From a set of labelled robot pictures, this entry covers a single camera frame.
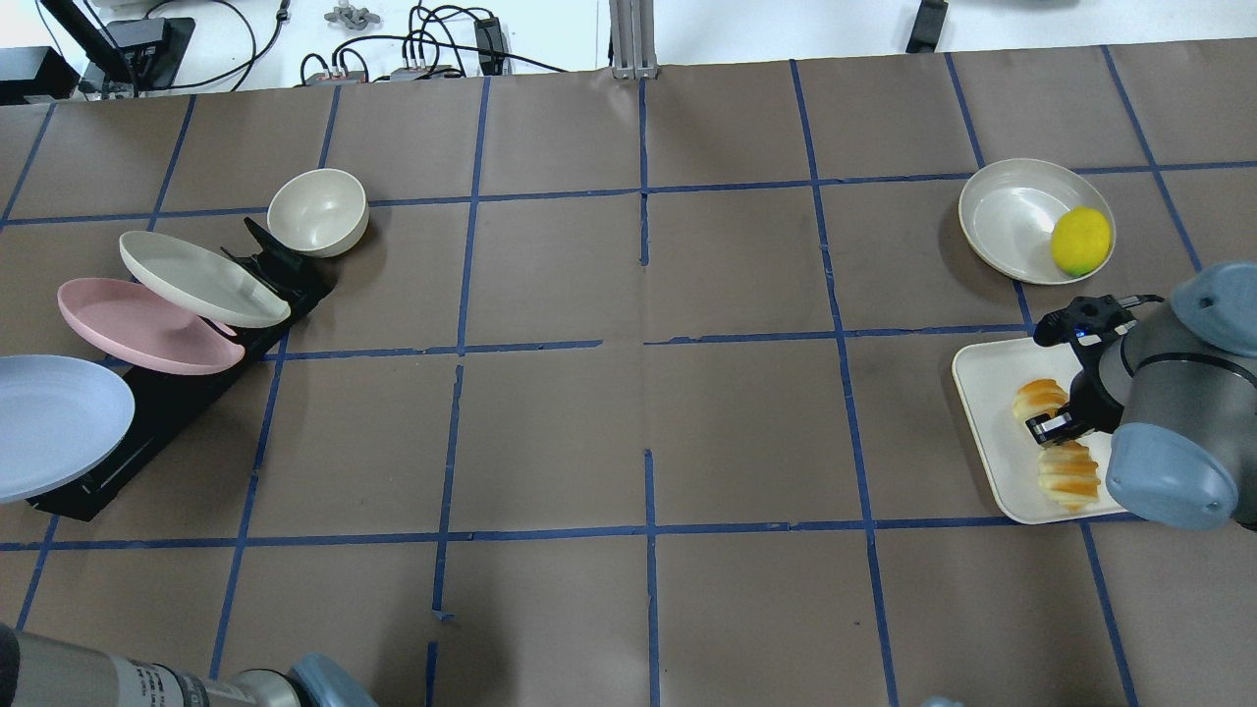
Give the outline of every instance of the lemon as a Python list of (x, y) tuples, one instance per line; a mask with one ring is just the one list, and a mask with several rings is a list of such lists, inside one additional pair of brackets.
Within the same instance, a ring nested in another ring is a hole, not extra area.
[(1112, 247), (1109, 219), (1090, 206), (1079, 206), (1061, 216), (1052, 229), (1052, 259), (1072, 277), (1099, 268)]

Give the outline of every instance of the metal post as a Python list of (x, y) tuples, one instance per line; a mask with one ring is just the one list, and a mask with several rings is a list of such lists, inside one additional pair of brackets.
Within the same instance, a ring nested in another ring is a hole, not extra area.
[(610, 0), (611, 73), (620, 79), (655, 78), (655, 0)]

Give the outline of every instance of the white bowl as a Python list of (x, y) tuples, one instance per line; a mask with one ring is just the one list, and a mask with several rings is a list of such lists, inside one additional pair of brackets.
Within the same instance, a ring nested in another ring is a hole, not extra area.
[(367, 192), (357, 177), (342, 170), (297, 175), (270, 200), (266, 228), (304, 255), (339, 255), (367, 230)]
[[(1109, 219), (1112, 243), (1100, 265), (1073, 277), (1052, 260), (1052, 229), (1077, 206)], [(1117, 229), (1109, 204), (1087, 180), (1042, 160), (1003, 160), (978, 170), (960, 191), (960, 228), (974, 253), (1006, 276), (1033, 284), (1086, 279), (1112, 258)]]

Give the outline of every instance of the blue plate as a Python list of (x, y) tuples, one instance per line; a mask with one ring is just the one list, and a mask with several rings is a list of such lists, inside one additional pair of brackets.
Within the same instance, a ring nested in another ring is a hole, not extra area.
[(134, 414), (131, 387), (103, 366), (0, 357), (0, 503), (85, 474), (122, 442)]

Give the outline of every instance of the white floor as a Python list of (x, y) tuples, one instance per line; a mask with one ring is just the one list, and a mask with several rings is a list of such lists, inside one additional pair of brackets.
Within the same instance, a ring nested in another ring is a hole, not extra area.
[[(9, 13), (0, 24), (0, 47), (50, 44), (35, 11), (36, 1), (5, 1)], [(362, 33), (323, 19), (334, 1), (292, 0), (292, 20), (244, 88), (294, 86), (300, 81), (300, 59), (309, 52), (327, 57), (337, 44), (353, 36), (406, 33), (410, 8), (406, 0), (356, 0), (382, 18), (380, 25)], [(133, 19), (155, 4), (148, 0), (106, 8), (101, 16), (106, 21)], [(279, 0), (234, 4), (253, 23), (258, 43), (264, 43), (274, 29)], [(480, 0), (479, 4), (502, 18), (512, 52), (566, 69), (593, 69), (607, 63), (607, 0)], [(919, 0), (659, 0), (655, 8), (659, 62), (699, 64), (894, 54), (908, 43), (918, 4)], [(186, 0), (167, 5), (158, 15), (192, 16), (197, 21), (180, 82), (207, 78), (250, 55), (244, 25), (226, 8), (206, 0)], [(49, 16), (48, 21), (69, 62), (84, 67), (82, 50), (55, 20)], [(459, 44), (475, 44), (470, 20), (451, 21), (450, 28)], [(939, 50), (1231, 36), (1257, 36), (1257, 1), (952, 0)], [(400, 65), (397, 42), (362, 42), (354, 49), (366, 57), (372, 77)], [(474, 54), (465, 53), (464, 59), (468, 73), (474, 73)], [(513, 70), (541, 69), (514, 62)], [(226, 91), (233, 83), (234, 78), (202, 91)]]

